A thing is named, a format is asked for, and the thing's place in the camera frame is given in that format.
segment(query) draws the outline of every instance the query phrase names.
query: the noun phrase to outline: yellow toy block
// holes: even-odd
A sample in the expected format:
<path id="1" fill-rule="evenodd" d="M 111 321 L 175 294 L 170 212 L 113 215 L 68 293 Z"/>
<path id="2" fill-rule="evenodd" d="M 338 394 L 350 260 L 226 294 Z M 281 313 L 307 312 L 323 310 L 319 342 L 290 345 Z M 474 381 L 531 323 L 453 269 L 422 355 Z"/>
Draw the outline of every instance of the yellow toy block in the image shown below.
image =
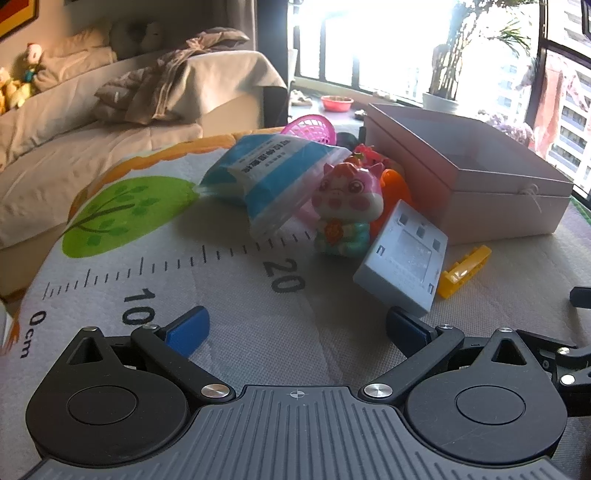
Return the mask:
<path id="1" fill-rule="evenodd" d="M 451 297 L 458 288 L 464 285 L 467 280 L 470 280 L 485 265 L 491 253 L 490 248 L 482 245 L 462 258 L 461 262 L 454 263 L 449 272 L 442 272 L 439 277 L 437 293 L 444 299 Z"/>

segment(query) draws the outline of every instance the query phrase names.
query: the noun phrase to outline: white plastic box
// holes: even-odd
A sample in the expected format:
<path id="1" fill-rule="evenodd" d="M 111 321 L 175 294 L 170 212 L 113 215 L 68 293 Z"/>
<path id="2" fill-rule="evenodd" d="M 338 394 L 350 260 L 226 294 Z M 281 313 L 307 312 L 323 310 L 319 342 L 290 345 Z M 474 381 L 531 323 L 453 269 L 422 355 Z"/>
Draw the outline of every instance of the white plastic box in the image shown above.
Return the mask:
<path id="1" fill-rule="evenodd" d="M 366 144 L 399 162 L 417 209 L 450 245 L 552 233 L 573 183 L 481 121 L 369 105 Z"/>
<path id="2" fill-rule="evenodd" d="M 447 236 L 400 200 L 353 281 L 388 307 L 422 317 L 431 310 Z"/>

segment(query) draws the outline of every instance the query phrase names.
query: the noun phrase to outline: triangular cutout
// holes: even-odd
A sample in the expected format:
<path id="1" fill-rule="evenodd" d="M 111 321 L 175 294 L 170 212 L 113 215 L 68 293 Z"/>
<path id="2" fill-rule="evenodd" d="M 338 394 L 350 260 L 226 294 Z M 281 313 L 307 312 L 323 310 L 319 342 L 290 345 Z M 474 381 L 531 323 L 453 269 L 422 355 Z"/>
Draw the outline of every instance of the triangular cutout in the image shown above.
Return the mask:
<path id="1" fill-rule="evenodd" d="M 94 338 L 85 338 L 80 342 L 76 351 L 68 360 L 70 365 L 89 364 L 100 362 L 103 356 L 100 354 Z"/>
<path id="2" fill-rule="evenodd" d="M 498 364 L 525 365 L 525 360 L 515 344 L 507 339 L 501 341 L 492 361 Z"/>

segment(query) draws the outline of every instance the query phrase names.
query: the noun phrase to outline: green leaf print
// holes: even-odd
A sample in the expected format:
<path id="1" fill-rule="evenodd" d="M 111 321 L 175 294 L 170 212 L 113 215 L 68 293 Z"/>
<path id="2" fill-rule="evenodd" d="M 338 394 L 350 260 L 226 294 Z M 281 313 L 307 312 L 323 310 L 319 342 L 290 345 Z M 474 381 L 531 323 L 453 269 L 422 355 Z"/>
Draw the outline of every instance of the green leaf print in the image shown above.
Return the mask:
<path id="1" fill-rule="evenodd" d="M 121 180 L 96 195 L 72 220 L 62 251 L 92 257 L 126 245 L 169 222 L 198 195 L 194 184 L 174 177 Z"/>

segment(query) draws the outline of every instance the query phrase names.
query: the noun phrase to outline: pink storage box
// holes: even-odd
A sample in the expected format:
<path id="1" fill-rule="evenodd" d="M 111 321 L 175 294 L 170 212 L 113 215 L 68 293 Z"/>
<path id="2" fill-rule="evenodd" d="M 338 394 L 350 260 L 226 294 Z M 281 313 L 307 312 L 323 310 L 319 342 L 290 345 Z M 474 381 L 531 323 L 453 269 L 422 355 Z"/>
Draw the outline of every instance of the pink storage box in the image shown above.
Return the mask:
<path id="1" fill-rule="evenodd" d="M 419 211 L 449 245 L 552 233 L 573 183 L 481 121 L 368 105 L 366 144 L 399 162 Z"/>

